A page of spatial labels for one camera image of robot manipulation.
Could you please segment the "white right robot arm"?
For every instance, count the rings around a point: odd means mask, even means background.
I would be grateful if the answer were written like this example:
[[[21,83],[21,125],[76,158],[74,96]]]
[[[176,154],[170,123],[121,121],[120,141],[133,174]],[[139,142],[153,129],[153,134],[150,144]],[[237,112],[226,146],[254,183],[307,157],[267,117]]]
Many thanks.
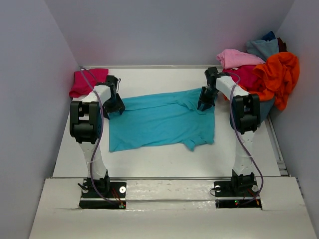
[[[205,111],[215,106],[219,92],[229,99],[230,121],[236,135],[235,163],[229,181],[217,182],[214,186],[216,196],[240,197],[255,185],[252,144],[254,134],[261,123],[260,99],[234,82],[227,72],[219,72],[209,67],[204,72],[207,85],[202,87],[197,108]]]

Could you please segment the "turquoise t-shirt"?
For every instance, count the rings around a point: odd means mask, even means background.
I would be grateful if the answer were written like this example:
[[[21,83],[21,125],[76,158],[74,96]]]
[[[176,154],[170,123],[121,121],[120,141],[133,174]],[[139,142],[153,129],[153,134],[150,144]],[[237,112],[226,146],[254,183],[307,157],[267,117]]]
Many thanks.
[[[184,144],[190,151],[213,144],[215,114],[201,111],[201,89],[125,98],[125,111],[110,115],[109,151]]]

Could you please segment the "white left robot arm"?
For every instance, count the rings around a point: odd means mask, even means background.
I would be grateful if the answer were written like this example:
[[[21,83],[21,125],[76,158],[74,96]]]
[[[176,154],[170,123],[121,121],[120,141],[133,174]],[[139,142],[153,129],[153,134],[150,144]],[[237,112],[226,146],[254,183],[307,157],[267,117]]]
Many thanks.
[[[104,119],[109,114],[125,111],[125,105],[118,93],[120,79],[106,76],[104,82],[92,85],[81,70],[91,92],[79,101],[72,101],[69,112],[70,135],[82,149],[88,169],[88,177],[81,188],[106,199],[111,189],[108,170],[103,162],[100,141],[103,135]]]

